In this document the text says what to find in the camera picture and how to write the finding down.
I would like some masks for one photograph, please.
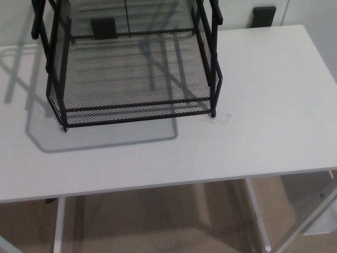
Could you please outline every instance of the desk top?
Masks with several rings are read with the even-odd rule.
[[[219,32],[218,116],[60,131],[37,45],[0,47],[0,202],[337,166],[337,85],[303,26]]]

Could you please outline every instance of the black mesh organizer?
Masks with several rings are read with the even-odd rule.
[[[50,39],[32,0],[34,39],[41,37],[49,74],[47,98],[67,128],[210,113],[222,74],[217,26],[202,0],[49,0]]]

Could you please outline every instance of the mesh tray bottom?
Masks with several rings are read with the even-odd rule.
[[[76,40],[69,47],[68,125],[197,114],[210,89],[191,32]]]

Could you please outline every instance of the white metal desk leg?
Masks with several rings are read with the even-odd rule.
[[[262,219],[259,203],[257,201],[257,197],[256,197],[256,194],[255,194],[255,190],[254,190],[252,180],[250,178],[247,178],[247,179],[245,179],[245,181],[246,181],[246,185],[247,185],[247,188],[248,188],[248,193],[249,193],[249,195],[251,197],[251,200],[252,200],[253,208],[254,208],[254,211],[255,211],[255,214],[256,214],[256,218],[257,218],[257,225],[259,226],[260,235],[261,235],[265,250],[267,252],[269,252],[269,251],[271,251],[271,246],[270,246],[267,230],[265,228],[265,225],[264,225],[264,222],[263,222],[263,219]]]
[[[317,194],[308,211],[298,218],[295,224],[283,236],[271,253],[281,253],[337,196],[337,179],[333,179],[328,186]]]
[[[66,199],[66,197],[61,197],[61,198],[58,199],[55,240],[54,240],[54,253],[61,253],[62,252],[62,237],[63,237],[63,224],[64,224],[64,213],[65,213],[65,199]]]
[[[11,243],[9,243],[8,241],[6,241],[4,238],[0,236],[0,252],[1,252],[1,249],[4,249],[5,252],[8,252],[8,253],[22,253],[22,251],[18,250]]]

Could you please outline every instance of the black handle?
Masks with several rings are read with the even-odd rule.
[[[213,14],[215,15],[216,24],[222,25],[223,17],[221,14],[221,10],[219,8],[219,2],[217,0],[210,0],[210,3],[211,3]]]
[[[46,0],[32,0],[32,4],[35,12],[34,23],[32,27],[32,38],[37,40],[40,34],[41,22],[43,21],[42,19]]]

